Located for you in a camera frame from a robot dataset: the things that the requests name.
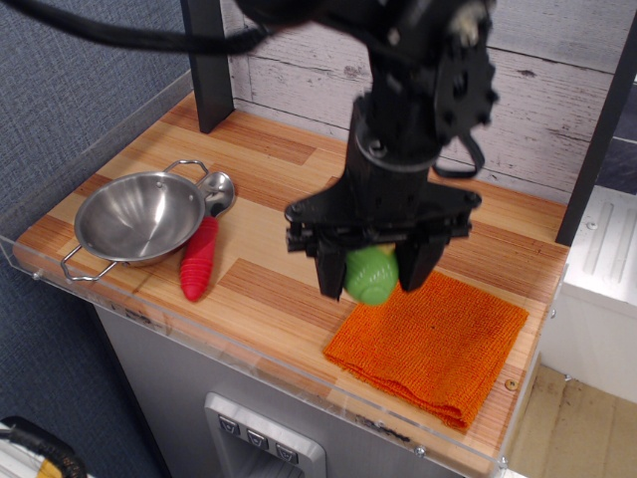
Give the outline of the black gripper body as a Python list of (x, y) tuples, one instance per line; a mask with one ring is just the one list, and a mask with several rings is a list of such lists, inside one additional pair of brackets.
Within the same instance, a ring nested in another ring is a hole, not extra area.
[(429, 180), (430, 153), (400, 156), (367, 124), (368, 97), (354, 101), (344, 171), (332, 186), (290, 204), (287, 248), (310, 257), (325, 246), (352, 251), (393, 244), (444, 249), (469, 235), (482, 197)]

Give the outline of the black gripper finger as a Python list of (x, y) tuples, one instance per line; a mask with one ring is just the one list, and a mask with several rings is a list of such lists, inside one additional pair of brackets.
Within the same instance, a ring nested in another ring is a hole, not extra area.
[(448, 242), (445, 235), (411, 235), (396, 243), (398, 278), (403, 291), (413, 292), (423, 285)]
[(315, 257), (320, 293), (330, 299), (339, 300), (346, 271), (346, 251), (328, 244), (318, 246)]

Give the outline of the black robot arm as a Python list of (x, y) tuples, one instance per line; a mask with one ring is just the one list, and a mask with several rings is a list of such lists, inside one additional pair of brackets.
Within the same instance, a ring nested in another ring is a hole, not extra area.
[(391, 244), (398, 280), (418, 289), (445, 247), (468, 235), (474, 192), (430, 182), (476, 176), (485, 163), (471, 131), (498, 100), (487, 50), (489, 1), (243, 1), (270, 31), (316, 22), (368, 52), (371, 89), (357, 98), (344, 171), (285, 212), (288, 248), (316, 263), (320, 292), (336, 299), (348, 253)]

